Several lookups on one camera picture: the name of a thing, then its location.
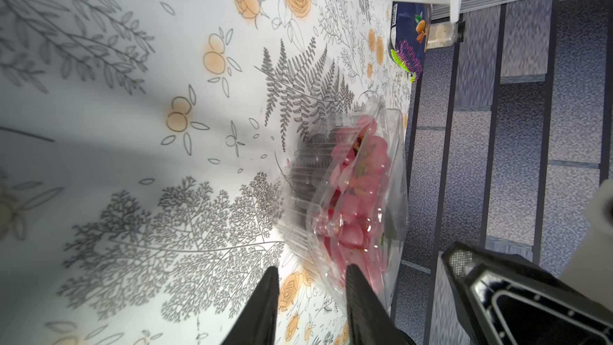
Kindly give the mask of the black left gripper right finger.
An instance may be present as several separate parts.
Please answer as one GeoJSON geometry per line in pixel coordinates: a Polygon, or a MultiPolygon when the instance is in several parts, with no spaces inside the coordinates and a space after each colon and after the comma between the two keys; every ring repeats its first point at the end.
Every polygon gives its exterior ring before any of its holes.
{"type": "Polygon", "coordinates": [[[351,344],[406,344],[355,264],[346,269],[346,314],[351,344]]]}

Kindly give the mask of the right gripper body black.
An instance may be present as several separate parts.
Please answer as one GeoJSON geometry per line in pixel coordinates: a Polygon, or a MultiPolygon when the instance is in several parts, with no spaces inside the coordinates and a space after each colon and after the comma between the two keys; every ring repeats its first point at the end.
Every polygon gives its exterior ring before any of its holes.
{"type": "Polygon", "coordinates": [[[475,344],[610,344],[612,312],[519,255],[456,241],[442,252],[475,344]]]}

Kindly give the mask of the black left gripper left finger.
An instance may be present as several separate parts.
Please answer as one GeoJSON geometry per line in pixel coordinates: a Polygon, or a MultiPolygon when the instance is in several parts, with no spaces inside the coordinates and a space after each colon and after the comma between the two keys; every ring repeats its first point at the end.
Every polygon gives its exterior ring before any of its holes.
{"type": "Polygon", "coordinates": [[[263,274],[244,310],[222,344],[274,344],[278,300],[278,268],[271,266],[263,274]]]}

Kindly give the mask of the pink grape bunch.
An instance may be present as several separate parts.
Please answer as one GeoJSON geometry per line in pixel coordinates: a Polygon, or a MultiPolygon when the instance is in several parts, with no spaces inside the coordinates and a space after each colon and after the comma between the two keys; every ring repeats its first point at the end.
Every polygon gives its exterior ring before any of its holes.
{"type": "Polygon", "coordinates": [[[353,264],[372,289],[381,292],[388,268],[383,194],[391,159],[388,142],[377,128],[375,118],[363,115],[335,133],[331,196],[315,220],[315,232],[338,270],[340,284],[346,284],[346,267],[353,264]]]}

